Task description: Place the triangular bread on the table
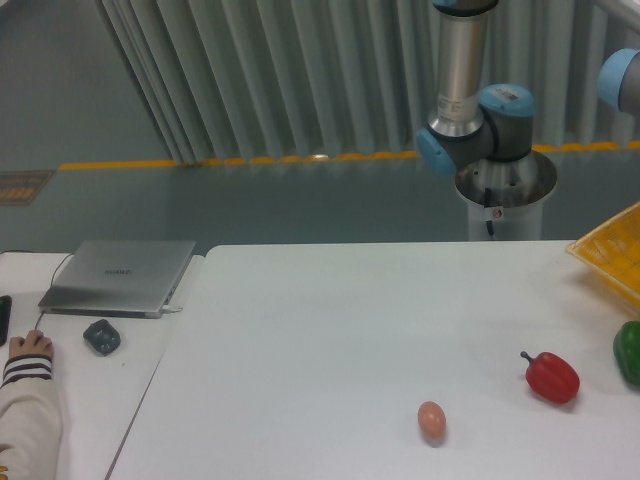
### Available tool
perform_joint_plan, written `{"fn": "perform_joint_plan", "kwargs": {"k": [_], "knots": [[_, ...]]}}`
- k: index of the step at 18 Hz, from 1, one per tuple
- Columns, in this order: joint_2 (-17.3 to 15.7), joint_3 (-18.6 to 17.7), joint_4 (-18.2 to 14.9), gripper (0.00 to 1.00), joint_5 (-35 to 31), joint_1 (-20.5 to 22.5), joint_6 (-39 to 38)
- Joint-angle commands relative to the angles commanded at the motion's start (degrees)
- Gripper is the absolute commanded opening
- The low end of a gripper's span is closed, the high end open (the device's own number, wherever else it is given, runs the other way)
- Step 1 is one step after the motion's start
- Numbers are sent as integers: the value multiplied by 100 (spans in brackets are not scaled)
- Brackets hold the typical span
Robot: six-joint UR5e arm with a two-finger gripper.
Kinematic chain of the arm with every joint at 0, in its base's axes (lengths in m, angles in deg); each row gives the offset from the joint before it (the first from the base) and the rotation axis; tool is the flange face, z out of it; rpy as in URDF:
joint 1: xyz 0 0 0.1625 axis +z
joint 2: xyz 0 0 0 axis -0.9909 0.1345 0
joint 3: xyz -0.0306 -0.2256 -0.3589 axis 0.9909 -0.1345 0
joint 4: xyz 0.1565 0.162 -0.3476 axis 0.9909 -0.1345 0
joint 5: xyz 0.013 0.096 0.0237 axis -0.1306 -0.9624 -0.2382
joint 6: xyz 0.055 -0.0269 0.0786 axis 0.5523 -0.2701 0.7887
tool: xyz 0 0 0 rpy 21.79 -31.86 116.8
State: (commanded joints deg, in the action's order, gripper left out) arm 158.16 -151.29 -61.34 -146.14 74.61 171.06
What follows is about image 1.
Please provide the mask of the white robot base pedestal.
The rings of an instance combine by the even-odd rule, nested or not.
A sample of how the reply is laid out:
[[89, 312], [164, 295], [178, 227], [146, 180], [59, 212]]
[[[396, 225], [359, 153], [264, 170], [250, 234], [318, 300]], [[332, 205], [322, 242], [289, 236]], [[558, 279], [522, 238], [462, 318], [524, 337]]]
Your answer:
[[513, 162], [482, 159], [455, 177], [467, 208], [471, 241], [537, 241], [542, 237], [544, 203], [558, 175], [545, 155], [531, 151]]

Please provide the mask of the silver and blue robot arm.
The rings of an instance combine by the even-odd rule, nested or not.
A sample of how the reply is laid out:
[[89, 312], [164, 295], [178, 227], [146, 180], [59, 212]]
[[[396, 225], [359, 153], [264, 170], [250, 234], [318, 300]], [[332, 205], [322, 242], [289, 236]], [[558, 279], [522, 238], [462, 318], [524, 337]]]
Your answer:
[[636, 1], [436, 1], [435, 102], [418, 154], [451, 175], [518, 161], [536, 135], [608, 132], [604, 110], [639, 115]]

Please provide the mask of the cream striped-cuff sleeve forearm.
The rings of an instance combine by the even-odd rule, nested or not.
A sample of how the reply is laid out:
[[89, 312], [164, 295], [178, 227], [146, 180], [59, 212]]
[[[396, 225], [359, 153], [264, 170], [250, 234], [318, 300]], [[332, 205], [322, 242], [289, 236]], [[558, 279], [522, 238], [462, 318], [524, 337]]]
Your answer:
[[62, 414], [45, 355], [20, 355], [7, 361], [1, 384], [1, 477], [56, 477]]

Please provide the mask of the person's hand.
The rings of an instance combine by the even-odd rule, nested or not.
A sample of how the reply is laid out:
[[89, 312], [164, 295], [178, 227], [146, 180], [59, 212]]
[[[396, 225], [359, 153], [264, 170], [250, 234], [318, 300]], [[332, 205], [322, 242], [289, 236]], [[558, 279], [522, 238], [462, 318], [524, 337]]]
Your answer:
[[30, 330], [25, 337], [15, 336], [9, 341], [9, 360], [36, 356], [52, 360], [54, 346], [52, 340], [40, 330]]

